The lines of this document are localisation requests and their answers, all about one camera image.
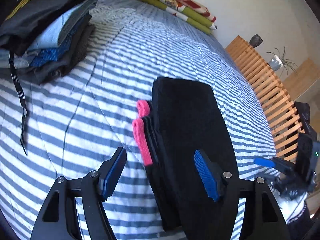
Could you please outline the right hand white glove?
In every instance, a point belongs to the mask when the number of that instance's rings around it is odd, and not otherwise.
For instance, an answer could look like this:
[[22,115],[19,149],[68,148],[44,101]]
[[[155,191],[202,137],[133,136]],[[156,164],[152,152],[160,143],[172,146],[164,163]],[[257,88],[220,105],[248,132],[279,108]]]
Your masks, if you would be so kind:
[[290,200],[289,198],[281,197],[278,191],[274,191],[273,194],[286,224],[303,211],[304,203],[308,196],[307,193],[304,193],[296,199]]

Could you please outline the right forearm dark sleeve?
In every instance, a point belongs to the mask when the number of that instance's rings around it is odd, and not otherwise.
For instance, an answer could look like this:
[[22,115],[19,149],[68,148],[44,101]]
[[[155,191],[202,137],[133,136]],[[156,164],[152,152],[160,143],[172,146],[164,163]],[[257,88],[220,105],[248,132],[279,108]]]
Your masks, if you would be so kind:
[[290,219],[287,223],[290,239],[302,239],[313,225],[314,222],[310,218],[310,212],[308,210],[307,204],[306,202],[304,202],[304,206],[300,213]]

